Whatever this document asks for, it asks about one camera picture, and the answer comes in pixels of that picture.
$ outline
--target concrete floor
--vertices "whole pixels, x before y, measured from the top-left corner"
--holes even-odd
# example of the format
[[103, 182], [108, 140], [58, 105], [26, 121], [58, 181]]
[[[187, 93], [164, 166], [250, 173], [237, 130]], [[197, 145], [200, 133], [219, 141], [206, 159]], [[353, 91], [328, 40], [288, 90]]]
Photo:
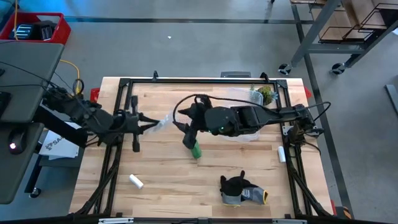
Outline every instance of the concrete floor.
[[[21, 2], [26, 11], [62, 12], [66, 16], [218, 19], [263, 19], [267, 5], [263, 0]], [[302, 19], [310, 19], [307, 6], [299, 9]], [[293, 19], [288, 0], [276, 0], [271, 19]], [[102, 77], [149, 77], [154, 70], [162, 77], [219, 77], [222, 71], [250, 71], [252, 76], [266, 72], [270, 77], [283, 77], [276, 72], [277, 67], [288, 62], [299, 46], [294, 25], [70, 23], [70, 26], [72, 33], [62, 58], [79, 66], [86, 96], [89, 89], [100, 86]], [[334, 63], [344, 62], [347, 55], [312, 55], [323, 100], [333, 103], [327, 115], [357, 219], [398, 222], [398, 173], [395, 172], [398, 116], [384, 90], [385, 84], [398, 85], [398, 73], [393, 67], [397, 56], [398, 36], [394, 34], [340, 76], [330, 75], [328, 71]], [[63, 63], [57, 73], [68, 83], [76, 78], [73, 67]], [[290, 77], [303, 78], [310, 87], [303, 61]], [[57, 77], [53, 81], [63, 85]], [[330, 195], [339, 205], [322, 138], [319, 145]], [[28, 198], [21, 187], [15, 201], [0, 206], [0, 220], [67, 214], [77, 173], [77, 169], [44, 168], [37, 184], [43, 190], [42, 195]]]

